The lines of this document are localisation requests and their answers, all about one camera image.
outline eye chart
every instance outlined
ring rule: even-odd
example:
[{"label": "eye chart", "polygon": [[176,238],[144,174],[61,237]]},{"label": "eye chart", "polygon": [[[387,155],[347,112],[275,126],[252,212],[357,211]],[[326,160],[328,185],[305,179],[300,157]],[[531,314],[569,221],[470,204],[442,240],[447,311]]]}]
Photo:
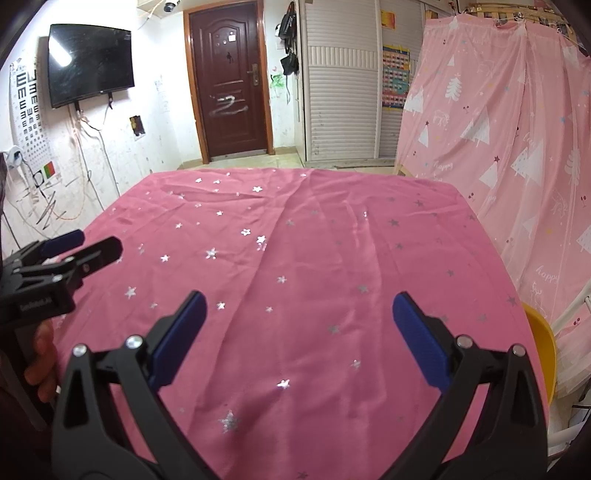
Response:
[{"label": "eye chart", "polygon": [[60,180],[47,138],[43,97],[37,79],[37,61],[22,59],[10,67],[12,131],[26,164],[23,170],[31,186],[55,186]]}]

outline finger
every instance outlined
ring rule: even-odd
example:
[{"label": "finger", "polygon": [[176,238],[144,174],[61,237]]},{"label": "finger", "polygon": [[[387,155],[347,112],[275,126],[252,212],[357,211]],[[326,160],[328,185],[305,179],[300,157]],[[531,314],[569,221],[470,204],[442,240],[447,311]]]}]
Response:
[{"label": "finger", "polygon": [[56,366],[57,349],[51,345],[47,353],[35,358],[33,363],[25,370],[25,379],[29,385],[38,385],[49,376]]},{"label": "finger", "polygon": [[49,346],[53,343],[53,324],[46,320],[35,332],[34,349],[37,355],[45,355]]},{"label": "finger", "polygon": [[47,377],[43,382],[41,382],[41,385],[39,385],[39,390],[37,391],[39,400],[41,400],[43,403],[49,403],[56,396],[56,388],[57,376],[55,373],[51,373],[49,377]]}]

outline black bag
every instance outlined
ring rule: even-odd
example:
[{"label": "black bag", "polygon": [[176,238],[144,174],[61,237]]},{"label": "black bag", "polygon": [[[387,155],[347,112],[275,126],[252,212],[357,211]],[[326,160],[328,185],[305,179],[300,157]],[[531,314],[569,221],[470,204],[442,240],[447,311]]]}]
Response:
[{"label": "black bag", "polygon": [[300,61],[297,58],[297,15],[296,4],[290,3],[287,13],[283,16],[279,27],[279,38],[285,43],[287,57],[281,60],[283,75],[300,72]]},{"label": "black bag", "polygon": [[287,57],[281,60],[283,67],[283,75],[289,76],[292,73],[298,74],[300,72],[300,61],[297,59],[297,55],[291,52]]}]

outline ceiling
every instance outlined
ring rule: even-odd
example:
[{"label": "ceiling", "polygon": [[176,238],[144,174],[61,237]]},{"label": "ceiling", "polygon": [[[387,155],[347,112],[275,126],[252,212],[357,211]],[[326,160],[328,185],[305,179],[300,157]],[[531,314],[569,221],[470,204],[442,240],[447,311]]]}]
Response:
[{"label": "ceiling", "polygon": [[207,5],[215,2],[215,0],[181,0],[180,5],[177,6],[169,14],[164,11],[164,5],[167,2],[176,3],[177,1],[178,0],[164,0],[160,5],[158,5],[160,3],[160,0],[138,0],[138,8],[146,12],[151,12],[152,9],[156,5],[158,5],[158,7],[156,7],[156,10],[154,10],[154,15],[156,17],[166,18],[182,10],[189,10],[190,8],[194,8],[199,5]]}]

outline door lock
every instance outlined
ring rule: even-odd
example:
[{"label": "door lock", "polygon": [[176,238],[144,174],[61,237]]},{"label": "door lock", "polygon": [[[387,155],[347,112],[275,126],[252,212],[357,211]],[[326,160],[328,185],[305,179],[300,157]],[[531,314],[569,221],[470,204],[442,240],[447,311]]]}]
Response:
[{"label": "door lock", "polygon": [[252,84],[255,87],[258,87],[258,85],[260,83],[259,71],[258,71],[258,63],[253,63],[252,64],[252,70],[248,70],[247,73],[249,75],[252,75]]}]

